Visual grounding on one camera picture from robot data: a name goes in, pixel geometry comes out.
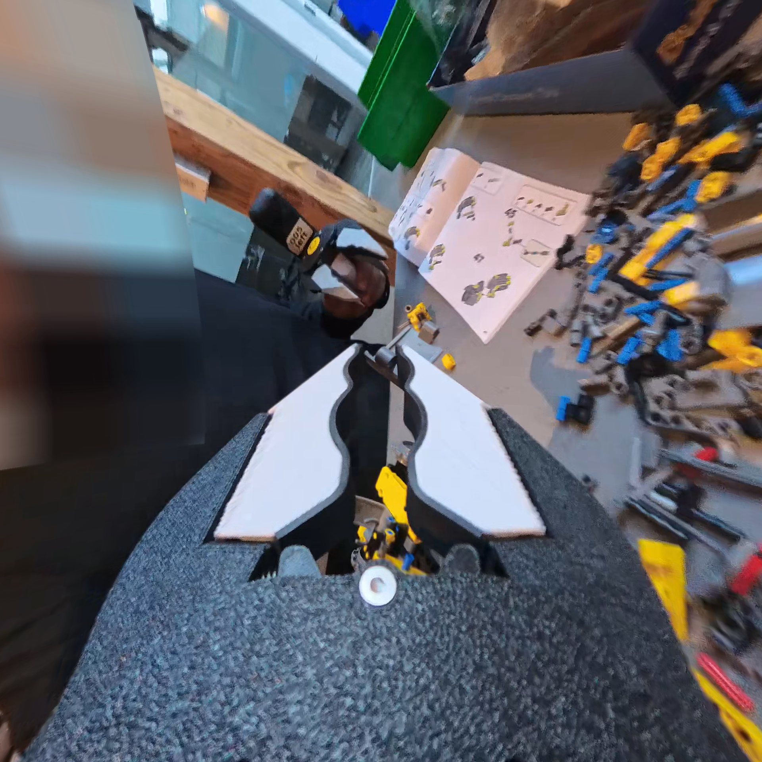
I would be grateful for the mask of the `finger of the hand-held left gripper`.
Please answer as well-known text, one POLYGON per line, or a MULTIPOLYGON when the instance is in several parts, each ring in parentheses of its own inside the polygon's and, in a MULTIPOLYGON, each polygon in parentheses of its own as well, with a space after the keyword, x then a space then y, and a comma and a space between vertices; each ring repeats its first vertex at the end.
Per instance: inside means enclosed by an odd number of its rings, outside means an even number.
POLYGON ((351 248, 366 252, 367 256, 375 258, 387 258, 383 246, 377 243, 372 235, 363 228, 342 228, 335 236, 337 250, 349 250, 351 248))
POLYGON ((336 273, 327 264, 321 264, 311 272, 311 281, 326 296, 332 296, 338 300, 360 299, 351 287, 353 283, 347 282, 345 277, 336 273))

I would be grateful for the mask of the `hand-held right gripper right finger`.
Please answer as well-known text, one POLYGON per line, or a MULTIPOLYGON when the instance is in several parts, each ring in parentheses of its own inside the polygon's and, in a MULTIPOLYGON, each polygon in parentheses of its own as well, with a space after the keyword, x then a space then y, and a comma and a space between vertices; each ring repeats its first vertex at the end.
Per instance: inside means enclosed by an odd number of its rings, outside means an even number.
POLYGON ((407 347, 398 349, 408 455, 408 513, 434 539, 542 537, 546 524, 489 406, 407 347))

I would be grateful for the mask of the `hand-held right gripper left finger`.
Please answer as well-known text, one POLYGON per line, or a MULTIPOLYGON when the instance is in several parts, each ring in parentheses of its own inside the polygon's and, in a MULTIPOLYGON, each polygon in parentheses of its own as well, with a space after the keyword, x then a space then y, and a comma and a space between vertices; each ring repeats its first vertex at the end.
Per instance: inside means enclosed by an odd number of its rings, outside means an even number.
POLYGON ((274 405, 225 502, 214 539, 273 542, 318 513, 338 507, 348 488, 350 457, 337 414, 354 383, 351 345, 274 405))

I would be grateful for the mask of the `grey curved brick panel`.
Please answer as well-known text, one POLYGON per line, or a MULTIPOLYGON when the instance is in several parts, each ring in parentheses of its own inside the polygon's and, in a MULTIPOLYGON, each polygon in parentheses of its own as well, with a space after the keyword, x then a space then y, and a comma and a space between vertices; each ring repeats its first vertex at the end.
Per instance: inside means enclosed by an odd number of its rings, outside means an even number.
POLYGON ((371 351, 373 347, 368 346, 364 351, 364 359, 368 366, 378 375, 388 380, 391 384, 398 386, 397 357, 395 348, 382 345, 371 351))

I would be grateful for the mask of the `instruction booklet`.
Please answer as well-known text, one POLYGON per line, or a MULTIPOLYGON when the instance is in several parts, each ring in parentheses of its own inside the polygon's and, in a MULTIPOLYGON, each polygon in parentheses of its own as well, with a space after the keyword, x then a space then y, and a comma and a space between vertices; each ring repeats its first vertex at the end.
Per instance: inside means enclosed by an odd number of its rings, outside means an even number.
POLYGON ((493 339, 583 228, 591 195, 432 148, 389 224, 396 252, 493 339))

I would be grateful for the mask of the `pile of small dark connectors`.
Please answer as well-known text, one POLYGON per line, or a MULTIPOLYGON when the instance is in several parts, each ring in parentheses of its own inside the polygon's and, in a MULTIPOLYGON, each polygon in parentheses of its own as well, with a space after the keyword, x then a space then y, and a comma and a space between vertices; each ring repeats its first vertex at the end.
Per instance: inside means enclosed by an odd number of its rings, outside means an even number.
POLYGON ((556 250, 568 297, 525 329, 566 338, 588 371, 555 419, 583 430, 615 395, 734 468, 760 441, 760 75, 636 112, 621 150, 556 250))

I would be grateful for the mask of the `person's left forearm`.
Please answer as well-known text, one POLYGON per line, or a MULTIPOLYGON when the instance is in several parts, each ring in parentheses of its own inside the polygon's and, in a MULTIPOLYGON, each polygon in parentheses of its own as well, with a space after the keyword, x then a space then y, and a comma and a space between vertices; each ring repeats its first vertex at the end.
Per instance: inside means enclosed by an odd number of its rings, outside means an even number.
POLYGON ((341 339, 350 338, 375 311, 355 311, 348 301, 299 288, 292 289, 291 298, 278 300, 278 304, 317 323, 328 336, 341 339))

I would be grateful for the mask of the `person's left hand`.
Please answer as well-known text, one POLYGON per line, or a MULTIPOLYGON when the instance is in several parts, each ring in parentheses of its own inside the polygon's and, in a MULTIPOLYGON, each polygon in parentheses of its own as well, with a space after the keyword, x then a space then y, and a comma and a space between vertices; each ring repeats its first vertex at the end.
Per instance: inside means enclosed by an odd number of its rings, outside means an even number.
POLYGON ((389 269, 385 258, 371 254, 338 254, 331 272, 354 294, 348 306, 355 311, 375 310, 385 303, 389 269))

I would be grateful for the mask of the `yellow black brick vehicle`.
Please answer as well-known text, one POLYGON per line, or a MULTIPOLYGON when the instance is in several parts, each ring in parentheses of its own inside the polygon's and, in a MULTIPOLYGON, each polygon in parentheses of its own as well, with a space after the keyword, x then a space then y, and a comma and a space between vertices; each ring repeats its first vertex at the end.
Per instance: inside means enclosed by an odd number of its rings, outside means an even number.
POLYGON ((440 563, 410 524, 405 481, 385 466, 376 480, 376 492, 377 501, 357 499, 357 532, 350 554, 353 571, 383 561, 403 575, 433 575, 440 569, 440 563))

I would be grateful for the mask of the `green storage bin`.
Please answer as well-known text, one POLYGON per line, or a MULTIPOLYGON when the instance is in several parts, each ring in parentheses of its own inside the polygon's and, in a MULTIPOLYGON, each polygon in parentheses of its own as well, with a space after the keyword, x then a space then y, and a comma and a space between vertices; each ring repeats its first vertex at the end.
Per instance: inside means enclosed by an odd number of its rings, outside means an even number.
POLYGON ((357 140, 390 171, 416 165, 449 109, 428 88, 439 59, 410 2, 395 2, 358 90, 357 140))

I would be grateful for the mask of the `blue storage bin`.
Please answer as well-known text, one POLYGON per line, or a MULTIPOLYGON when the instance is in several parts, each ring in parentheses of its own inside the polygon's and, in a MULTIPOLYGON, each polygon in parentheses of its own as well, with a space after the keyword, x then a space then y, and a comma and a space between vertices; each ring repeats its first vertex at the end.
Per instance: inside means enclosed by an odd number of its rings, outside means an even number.
POLYGON ((338 8, 360 37, 383 34, 395 1, 337 1, 338 8))

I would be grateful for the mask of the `dark cardboard box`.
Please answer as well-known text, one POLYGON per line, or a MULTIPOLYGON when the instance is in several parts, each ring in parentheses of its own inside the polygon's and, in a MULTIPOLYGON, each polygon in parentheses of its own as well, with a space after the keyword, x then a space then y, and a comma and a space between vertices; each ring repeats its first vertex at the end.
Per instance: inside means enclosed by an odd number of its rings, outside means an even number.
POLYGON ((477 2, 427 87, 463 116, 681 106, 760 24, 739 2, 477 2))

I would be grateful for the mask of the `pile of yellow brick beams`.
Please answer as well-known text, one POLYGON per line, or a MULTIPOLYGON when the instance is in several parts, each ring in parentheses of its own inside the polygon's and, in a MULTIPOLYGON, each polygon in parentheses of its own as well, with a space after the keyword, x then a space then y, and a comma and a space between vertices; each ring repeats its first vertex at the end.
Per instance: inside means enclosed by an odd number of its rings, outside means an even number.
POLYGON ((760 464, 642 434, 614 506, 701 689, 760 760, 760 464))

